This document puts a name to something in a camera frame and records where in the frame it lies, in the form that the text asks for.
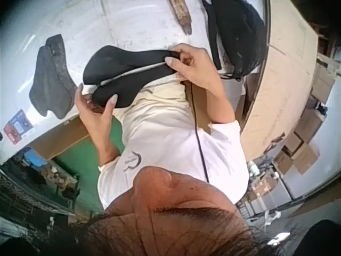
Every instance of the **white cloth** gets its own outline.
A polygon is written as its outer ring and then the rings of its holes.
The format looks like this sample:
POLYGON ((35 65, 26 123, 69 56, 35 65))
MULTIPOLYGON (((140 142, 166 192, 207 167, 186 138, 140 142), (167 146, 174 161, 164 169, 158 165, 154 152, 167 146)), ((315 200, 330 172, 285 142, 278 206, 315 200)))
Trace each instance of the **white cloth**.
MULTIPOLYGON (((141 91, 133 104, 115 109, 123 127, 122 155, 100 167, 99 197, 104 208, 129 190, 139 170, 158 166, 206 181, 195 124, 184 86, 166 84, 141 91)), ((240 126, 210 125, 198 129, 209 183, 236 203, 247 189, 249 174, 240 143, 240 126)))

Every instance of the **green surface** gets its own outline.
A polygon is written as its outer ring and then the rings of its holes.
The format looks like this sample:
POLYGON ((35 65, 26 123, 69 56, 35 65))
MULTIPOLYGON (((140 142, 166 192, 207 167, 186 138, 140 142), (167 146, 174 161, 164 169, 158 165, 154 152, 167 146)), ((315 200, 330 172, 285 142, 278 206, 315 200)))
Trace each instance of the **green surface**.
MULTIPOLYGON (((112 121, 110 133, 111 141, 123 150, 121 124, 115 119, 112 121)), ((88 137, 75 144, 54 159, 62 168, 70 173, 79 175, 80 194, 77 204, 84 209, 94 212, 103 210, 97 191, 99 176, 98 156, 91 139, 88 137)))

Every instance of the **eyebrow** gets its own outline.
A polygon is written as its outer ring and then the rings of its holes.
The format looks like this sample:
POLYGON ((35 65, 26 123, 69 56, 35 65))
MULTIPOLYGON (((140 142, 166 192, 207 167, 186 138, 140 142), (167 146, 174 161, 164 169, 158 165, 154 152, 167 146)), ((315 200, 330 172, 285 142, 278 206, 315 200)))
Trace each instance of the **eyebrow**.
POLYGON ((190 218, 194 218, 196 220, 208 220, 215 221, 217 219, 226 219, 226 221, 230 222, 236 218, 236 215, 233 212, 228 212, 219 208, 161 208, 156 209, 155 213, 160 213, 164 215, 176 214, 181 216, 187 216, 190 218))

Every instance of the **woman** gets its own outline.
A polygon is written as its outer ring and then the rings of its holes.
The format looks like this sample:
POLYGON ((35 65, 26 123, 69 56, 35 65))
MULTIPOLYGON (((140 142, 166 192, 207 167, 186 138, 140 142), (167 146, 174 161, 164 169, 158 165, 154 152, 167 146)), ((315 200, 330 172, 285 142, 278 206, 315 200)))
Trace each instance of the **woman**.
POLYGON ((95 114, 77 90, 75 104, 98 150, 104 215, 40 244, 41 255, 275 255, 239 214, 247 188, 240 127, 203 49, 180 44, 166 63, 207 91, 211 135, 196 124, 184 86, 142 90, 126 109, 117 96, 95 114), (112 112, 125 150, 111 143, 112 112))

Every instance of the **white shirt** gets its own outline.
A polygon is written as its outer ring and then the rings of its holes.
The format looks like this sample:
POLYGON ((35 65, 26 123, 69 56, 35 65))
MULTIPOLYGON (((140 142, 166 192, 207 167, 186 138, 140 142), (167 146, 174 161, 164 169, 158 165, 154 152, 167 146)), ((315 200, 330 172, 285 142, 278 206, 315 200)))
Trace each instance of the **white shirt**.
MULTIPOLYGON (((122 155, 100 167, 98 192, 104 208, 132 187, 135 176, 145 166, 157 166, 206 181, 190 110, 169 105, 165 111, 161 107, 162 111, 157 106, 150 109, 145 106, 132 117, 126 126, 135 129, 129 132, 122 155)), ((240 143, 240 126, 235 121, 212 124, 210 128, 211 135, 198 129, 209 183, 235 204, 246 192, 249 179, 240 143)))

